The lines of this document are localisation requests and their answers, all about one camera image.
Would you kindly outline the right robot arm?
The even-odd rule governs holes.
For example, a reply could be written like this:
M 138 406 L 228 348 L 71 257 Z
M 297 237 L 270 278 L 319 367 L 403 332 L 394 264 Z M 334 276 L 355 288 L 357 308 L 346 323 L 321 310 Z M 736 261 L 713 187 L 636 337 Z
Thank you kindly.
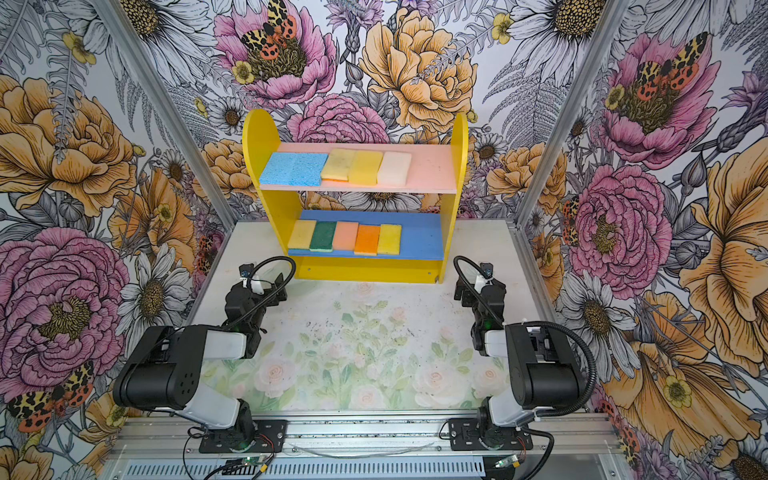
M 449 422 L 454 450 L 527 449 L 532 446 L 527 425 L 575 412 L 597 383 L 594 355 L 574 331 L 546 321 L 506 324 L 505 295 L 505 285 L 493 279 L 456 282 L 454 299 L 474 315 L 475 351 L 504 362 L 509 384 L 481 396 L 476 420 Z

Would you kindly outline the orange sponge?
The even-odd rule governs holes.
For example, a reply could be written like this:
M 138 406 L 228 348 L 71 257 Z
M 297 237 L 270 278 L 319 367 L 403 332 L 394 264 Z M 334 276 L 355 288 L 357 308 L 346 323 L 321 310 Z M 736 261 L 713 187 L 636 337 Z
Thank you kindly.
M 359 224 L 353 252 L 358 256 L 377 256 L 380 227 Z

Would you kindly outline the bright yellow sponge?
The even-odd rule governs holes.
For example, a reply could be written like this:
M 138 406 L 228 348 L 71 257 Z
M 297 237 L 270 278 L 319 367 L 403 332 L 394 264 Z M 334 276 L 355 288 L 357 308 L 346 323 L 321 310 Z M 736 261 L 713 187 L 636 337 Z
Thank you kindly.
M 377 245 L 378 255 L 399 256 L 401 249 L 402 226 L 382 224 L 379 229 Z

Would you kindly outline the blue cellulose sponge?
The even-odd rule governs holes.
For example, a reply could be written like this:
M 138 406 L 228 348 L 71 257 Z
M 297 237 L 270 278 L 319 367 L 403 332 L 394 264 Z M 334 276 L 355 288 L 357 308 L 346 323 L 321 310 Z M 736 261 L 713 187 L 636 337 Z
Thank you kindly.
M 292 153 L 292 167 L 289 185 L 317 187 L 322 183 L 322 171 L 328 155 L 323 153 Z
M 292 185 L 300 155 L 292 152 L 275 152 L 267 161 L 260 177 L 261 185 Z

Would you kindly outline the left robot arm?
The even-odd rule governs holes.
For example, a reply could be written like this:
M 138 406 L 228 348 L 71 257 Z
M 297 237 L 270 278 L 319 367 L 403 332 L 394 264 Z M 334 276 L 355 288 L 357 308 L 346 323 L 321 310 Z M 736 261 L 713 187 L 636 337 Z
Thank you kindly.
M 287 299 L 285 283 L 280 274 L 272 281 L 244 280 L 233 285 L 225 297 L 225 321 L 218 326 L 148 328 L 115 380 L 115 403 L 197 423 L 207 433 L 211 452 L 250 448 L 257 429 L 249 405 L 204 384 L 202 367 L 206 361 L 255 356 L 266 309 Z

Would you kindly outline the pale pink sponge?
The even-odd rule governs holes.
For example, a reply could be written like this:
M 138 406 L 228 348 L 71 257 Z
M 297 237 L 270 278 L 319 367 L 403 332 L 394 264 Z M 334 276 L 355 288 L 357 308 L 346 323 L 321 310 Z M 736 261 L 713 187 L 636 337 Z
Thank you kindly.
M 377 184 L 386 187 L 404 187 L 407 184 L 411 161 L 410 153 L 384 152 Z

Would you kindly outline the dark green scouring pad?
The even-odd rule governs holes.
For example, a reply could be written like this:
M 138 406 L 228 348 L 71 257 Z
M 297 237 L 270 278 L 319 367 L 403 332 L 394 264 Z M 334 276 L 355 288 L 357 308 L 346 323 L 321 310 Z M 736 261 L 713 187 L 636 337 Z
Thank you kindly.
M 309 250 L 327 253 L 333 251 L 337 223 L 334 221 L 317 221 L 310 240 Z

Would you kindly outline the peach pink sponge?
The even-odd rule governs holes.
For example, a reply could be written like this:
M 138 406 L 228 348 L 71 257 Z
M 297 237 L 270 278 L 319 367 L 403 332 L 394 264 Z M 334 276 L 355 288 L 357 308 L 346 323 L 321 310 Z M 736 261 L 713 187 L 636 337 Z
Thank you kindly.
M 333 251 L 353 251 L 358 233 L 357 222 L 339 221 L 336 223 L 332 241 Z

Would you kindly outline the yellow sponge with green back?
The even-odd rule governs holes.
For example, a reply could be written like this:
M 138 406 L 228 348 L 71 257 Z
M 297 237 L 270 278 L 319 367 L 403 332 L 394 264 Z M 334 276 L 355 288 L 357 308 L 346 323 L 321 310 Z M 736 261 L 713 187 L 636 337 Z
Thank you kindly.
M 287 248 L 289 250 L 308 250 L 316 228 L 315 220 L 297 220 L 292 228 Z

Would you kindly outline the dull yellow sponge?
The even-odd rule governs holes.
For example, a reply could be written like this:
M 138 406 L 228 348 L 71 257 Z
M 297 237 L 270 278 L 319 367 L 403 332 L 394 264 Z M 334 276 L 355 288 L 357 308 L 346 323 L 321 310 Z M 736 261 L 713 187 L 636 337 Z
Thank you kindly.
M 355 155 L 356 152 L 351 149 L 335 148 L 331 150 L 322 169 L 321 179 L 323 181 L 347 182 Z

